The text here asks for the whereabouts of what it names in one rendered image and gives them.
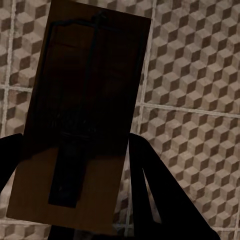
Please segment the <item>mousetrap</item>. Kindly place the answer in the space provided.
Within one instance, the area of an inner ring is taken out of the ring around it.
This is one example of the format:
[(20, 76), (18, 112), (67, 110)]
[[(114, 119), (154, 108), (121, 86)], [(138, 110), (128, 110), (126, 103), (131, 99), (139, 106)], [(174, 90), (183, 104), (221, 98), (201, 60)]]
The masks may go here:
[(111, 235), (151, 22), (51, 0), (6, 218)]

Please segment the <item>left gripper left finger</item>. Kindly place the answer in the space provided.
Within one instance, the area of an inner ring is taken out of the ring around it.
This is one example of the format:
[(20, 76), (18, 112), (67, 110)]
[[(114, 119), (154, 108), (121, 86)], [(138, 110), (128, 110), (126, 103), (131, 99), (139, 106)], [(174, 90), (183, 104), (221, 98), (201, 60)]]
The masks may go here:
[(21, 160), (23, 134), (0, 138), (0, 193)]

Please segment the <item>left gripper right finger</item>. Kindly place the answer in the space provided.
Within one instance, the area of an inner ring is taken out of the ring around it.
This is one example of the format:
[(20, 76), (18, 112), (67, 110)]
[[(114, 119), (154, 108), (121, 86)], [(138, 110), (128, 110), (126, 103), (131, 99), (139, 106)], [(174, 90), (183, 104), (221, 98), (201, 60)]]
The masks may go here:
[[(135, 240), (220, 240), (151, 144), (129, 134)], [(162, 223), (152, 215), (145, 176)]]

